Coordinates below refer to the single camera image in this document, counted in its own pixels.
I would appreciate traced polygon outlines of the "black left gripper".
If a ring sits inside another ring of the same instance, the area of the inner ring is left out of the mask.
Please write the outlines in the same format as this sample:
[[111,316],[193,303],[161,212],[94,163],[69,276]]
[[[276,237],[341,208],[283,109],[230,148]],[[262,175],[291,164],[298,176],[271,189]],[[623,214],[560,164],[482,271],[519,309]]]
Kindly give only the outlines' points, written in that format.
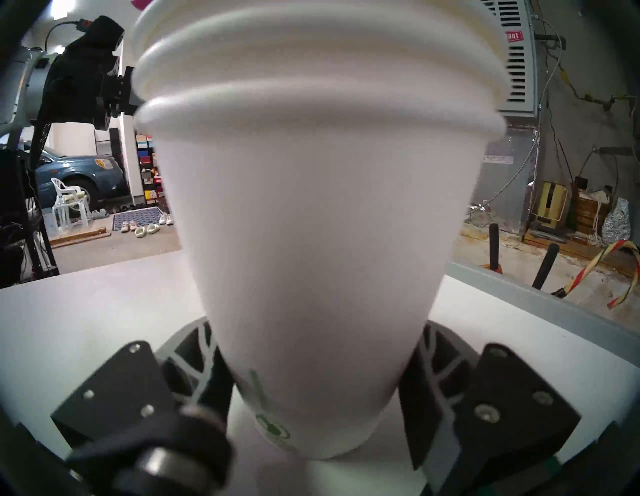
[[80,38],[50,65],[42,94],[42,122],[90,124],[106,131],[111,119],[133,116],[145,101],[133,90],[134,67],[119,75],[114,55],[124,29],[112,18],[97,17]]

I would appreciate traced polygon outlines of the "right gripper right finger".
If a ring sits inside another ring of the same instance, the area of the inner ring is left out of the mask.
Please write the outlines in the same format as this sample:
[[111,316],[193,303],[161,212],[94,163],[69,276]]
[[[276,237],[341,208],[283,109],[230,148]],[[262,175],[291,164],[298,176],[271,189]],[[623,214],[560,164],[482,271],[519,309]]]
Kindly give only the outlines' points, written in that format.
[[397,385],[421,495],[533,495],[581,415],[504,344],[428,322]]

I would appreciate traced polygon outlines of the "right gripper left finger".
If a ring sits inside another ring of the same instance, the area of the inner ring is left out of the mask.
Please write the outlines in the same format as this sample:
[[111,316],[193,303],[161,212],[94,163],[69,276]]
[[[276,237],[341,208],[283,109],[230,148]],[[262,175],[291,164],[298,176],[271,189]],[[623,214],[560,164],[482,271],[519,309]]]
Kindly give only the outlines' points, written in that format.
[[157,350],[149,342],[124,345],[50,415],[71,449],[187,405],[208,408],[226,429],[235,386],[202,317],[177,330]]

